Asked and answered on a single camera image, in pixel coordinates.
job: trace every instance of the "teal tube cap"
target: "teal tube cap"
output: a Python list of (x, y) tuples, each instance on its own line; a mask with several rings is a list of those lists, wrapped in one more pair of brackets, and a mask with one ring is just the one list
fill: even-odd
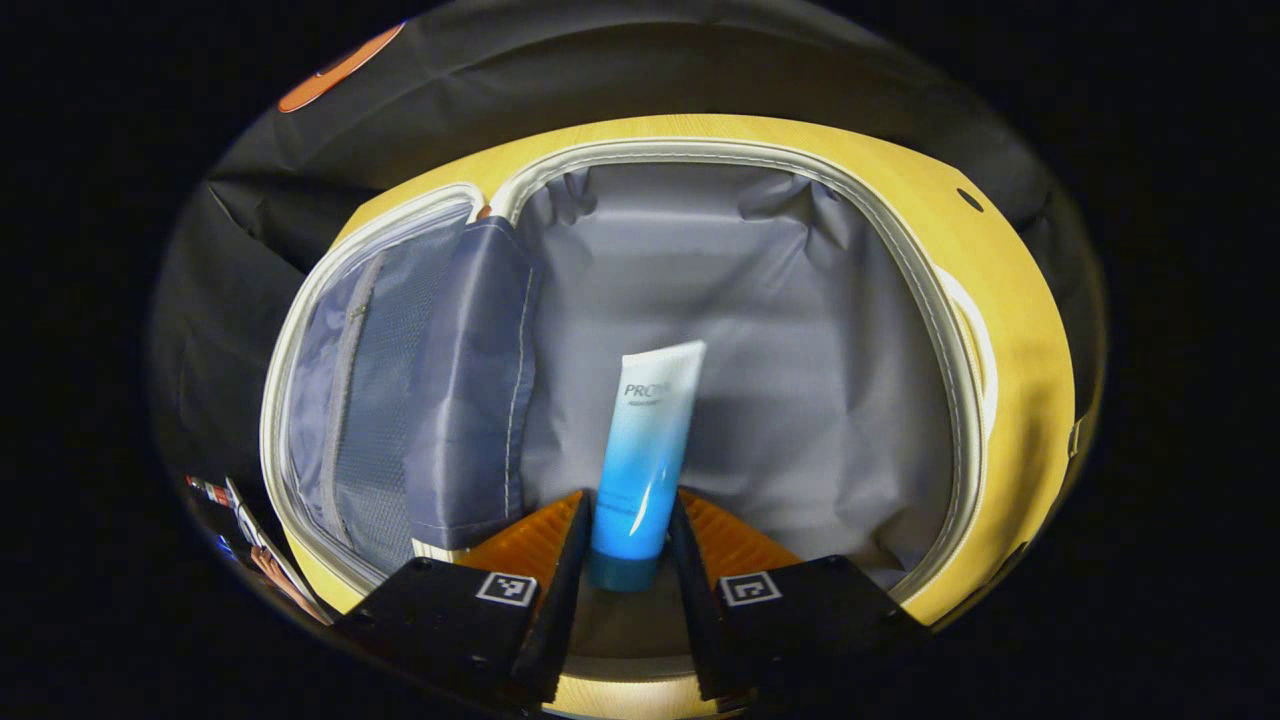
[(603, 552), (591, 552), (586, 577), (593, 585), (613, 592), (641, 592), (653, 585), (658, 559), (623, 560)]

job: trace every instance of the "blue lotion tube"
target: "blue lotion tube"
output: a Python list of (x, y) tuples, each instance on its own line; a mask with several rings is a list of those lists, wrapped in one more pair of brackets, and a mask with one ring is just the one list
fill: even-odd
[(653, 584), (705, 354), (696, 340), (622, 356), (591, 523), (588, 578), (595, 587), (639, 592)]

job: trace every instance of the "black background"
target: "black background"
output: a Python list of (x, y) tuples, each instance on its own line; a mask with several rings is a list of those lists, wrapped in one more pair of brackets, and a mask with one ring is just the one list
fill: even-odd
[[(1277, 229), (1276, 18), (1262, 3), (1033, 5), (847, 8), (1041, 150), (1082, 201), (1112, 313), (1101, 438), (1074, 497), (906, 669), (851, 683), (849, 710), (1261, 716), (1275, 562), (1249, 552), (1275, 539), (1249, 515), (1275, 518), (1276, 473), (1272, 443), (1244, 429), (1274, 427), (1247, 420), (1274, 406), (1274, 369), (1257, 361), (1275, 322), (1249, 310), (1270, 305)], [(14, 413), (14, 487), (56, 500), (6, 502), (24, 579), (8, 591), (23, 610), (4, 715), (449, 712), (291, 625), (218, 562), (148, 451), (138, 389), (151, 278), (189, 187), (302, 77), (421, 9), (32, 4), (0, 18), (18, 41), (6, 114), (23, 160), (9, 164), (8, 242), (32, 258), (14, 263), (27, 295), (9, 316), (37, 337), (14, 352), (33, 365), (10, 379), (32, 409)]]

